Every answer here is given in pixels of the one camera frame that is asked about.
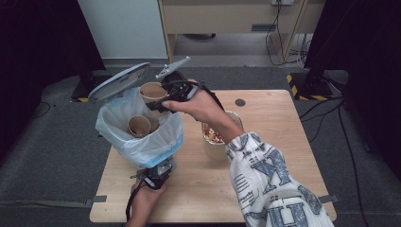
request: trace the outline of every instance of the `wooden table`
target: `wooden table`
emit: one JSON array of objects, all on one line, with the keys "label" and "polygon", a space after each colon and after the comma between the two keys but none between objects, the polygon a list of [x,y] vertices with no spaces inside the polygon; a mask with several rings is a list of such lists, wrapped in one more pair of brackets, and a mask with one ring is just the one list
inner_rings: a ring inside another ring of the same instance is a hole
[{"label": "wooden table", "polygon": [[[225,110],[240,117],[245,131],[283,151],[291,175],[318,197],[327,195],[322,175],[307,142],[291,96],[285,90],[216,91]],[[245,106],[235,105],[243,99]],[[175,154],[177,168],[167,180],[167,192],[159,200],[149,222],[244,222],[230,182],[229,162],[212,161],[202,150],[201,123],[183,117],[183,145]],[[92,222],[125,222],[125,208],[136,169],[112,148],[95,202]],[[331,202],[324,207],[332,220],[337,214]]]}]

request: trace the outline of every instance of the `yellow black tape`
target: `yellow black tape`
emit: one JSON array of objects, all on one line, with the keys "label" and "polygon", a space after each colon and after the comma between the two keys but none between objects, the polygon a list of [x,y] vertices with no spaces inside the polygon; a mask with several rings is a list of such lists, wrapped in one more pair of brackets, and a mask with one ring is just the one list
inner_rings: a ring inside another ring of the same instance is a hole
[{"label": "yellow black tape", "polygon": [[87,97],[74,97],[70,99],[71,102],[88,102]]},{"label": "yellow black tape", "polygon": [[320,101],[325,101],[328,99],[331,99],[332,96],[301,96],[298,93],[298,89],[294,83],[294,80],[292,79],[291,75],[287,75],[287,82],[289,84],[289,87],[291,88],[292,95],[294,96],[295,100],[320,100]]}]

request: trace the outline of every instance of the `person's arm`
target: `person's arm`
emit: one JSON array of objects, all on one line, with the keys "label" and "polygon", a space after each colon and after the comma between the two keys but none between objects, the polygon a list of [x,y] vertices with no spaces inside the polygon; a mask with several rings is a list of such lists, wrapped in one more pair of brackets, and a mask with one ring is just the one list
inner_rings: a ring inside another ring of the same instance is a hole
[{"label": "person's arm", "polygon": [[[131,188],[131,192],[138,186],[139,182],[140,181],[136,181]],[[139,189],[138,193],[133,198],[131,204],[131,218],[127,222],[126,227],[144,227],[148,222],[148,218],[157,200],[159,200],[166,191],[166,183],[158,190],[150,189],[146,185]]]},{"label": "person's arm", "polygon": [[205,91],[166,108],[192,115],[227,143],[230,177],[247,226],[333,226],[319,199],[291,177],[283,153],[245,133]]}]

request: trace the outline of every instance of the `lid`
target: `lid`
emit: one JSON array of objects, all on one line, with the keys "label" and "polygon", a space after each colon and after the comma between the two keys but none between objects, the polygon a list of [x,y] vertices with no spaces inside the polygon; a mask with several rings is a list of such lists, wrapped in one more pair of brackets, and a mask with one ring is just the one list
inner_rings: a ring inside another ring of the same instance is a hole
[{"label": "lid", "polygon": [[98,85],[88,95],[88,100],[91,102],[100,101],[133,87],[144,76],[149,67],[150,63],[145,62],[116,74]]}]

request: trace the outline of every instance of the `food in bowl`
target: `food in bowl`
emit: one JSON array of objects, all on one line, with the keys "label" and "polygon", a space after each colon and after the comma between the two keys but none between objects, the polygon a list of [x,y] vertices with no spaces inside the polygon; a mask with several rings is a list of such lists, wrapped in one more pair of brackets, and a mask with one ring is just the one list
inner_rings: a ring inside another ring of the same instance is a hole
[{"label": "food in bowl", "polygon": [[204,133],[204,138],[208,142],[212,142],[215,144],[224,144],[224,141],[221,138],[221,135],[218,133],[218,131],[213,130],[206,123],[203,123],[203,133]]}]

